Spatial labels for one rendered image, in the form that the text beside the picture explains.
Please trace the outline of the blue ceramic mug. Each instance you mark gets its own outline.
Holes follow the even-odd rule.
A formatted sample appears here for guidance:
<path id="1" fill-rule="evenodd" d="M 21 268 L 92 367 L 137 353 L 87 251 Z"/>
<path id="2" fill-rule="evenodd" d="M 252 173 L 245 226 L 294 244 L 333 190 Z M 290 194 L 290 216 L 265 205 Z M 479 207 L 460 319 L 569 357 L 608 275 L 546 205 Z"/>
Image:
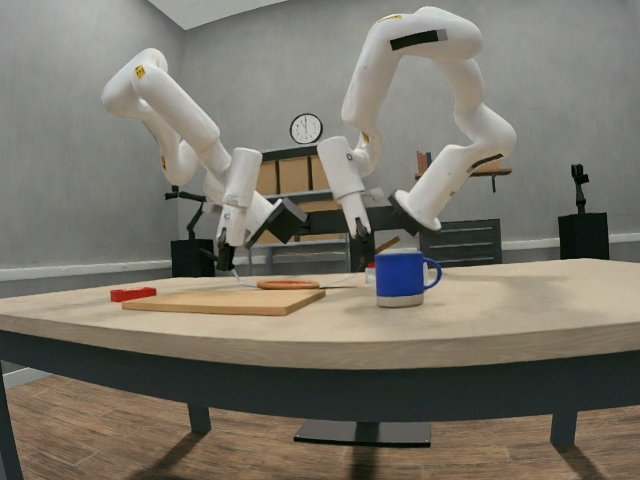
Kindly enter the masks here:
<path id="1" fill-rule="evenodd" d="M 437 269 L 436 279 L 424 285 L 423 263 Z M 437 285 L 442 277 L 439 264 L 424 258 L 422 252 L 375 255 L 377 305 L 382 308 L 409 308 L 422 305 L 424 291 Z"/>

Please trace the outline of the margherita pizza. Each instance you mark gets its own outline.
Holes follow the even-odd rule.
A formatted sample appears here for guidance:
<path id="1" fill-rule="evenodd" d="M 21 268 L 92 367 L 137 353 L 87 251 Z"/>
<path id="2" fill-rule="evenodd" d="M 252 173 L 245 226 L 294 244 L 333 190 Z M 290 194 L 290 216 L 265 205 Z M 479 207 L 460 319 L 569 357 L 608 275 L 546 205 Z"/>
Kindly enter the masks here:
<path id="1" fill-rule="evenodd" d="M 257 286 L 259 288 L 269 289 L 269 290 L 312 290 L 320 287 L 319 282 L 312 281 L 312 280 L 268 279 L 268 280 L 260 280 L 260 281 L 257 282 Z M 275 282 L 279 284 L 270 284 Z"/>

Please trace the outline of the light wooden cutting board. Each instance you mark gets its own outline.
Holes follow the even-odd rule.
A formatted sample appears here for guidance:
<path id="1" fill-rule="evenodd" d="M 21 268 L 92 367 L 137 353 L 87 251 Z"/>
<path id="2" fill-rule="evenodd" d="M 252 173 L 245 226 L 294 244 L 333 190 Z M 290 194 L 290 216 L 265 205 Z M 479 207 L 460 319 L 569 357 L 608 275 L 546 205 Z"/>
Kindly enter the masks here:
<path id="1" fill-rule="evenodd" d="M 184 293 L 186 292 L 186 293 Z M 123 301 L 122 309 L 286 316 L 326 296 L 326 290 L 195 291 Z M 212 294 L 211 294 L 212 293 Z M 189 295 L 190 294 L 190 295 Z"/>

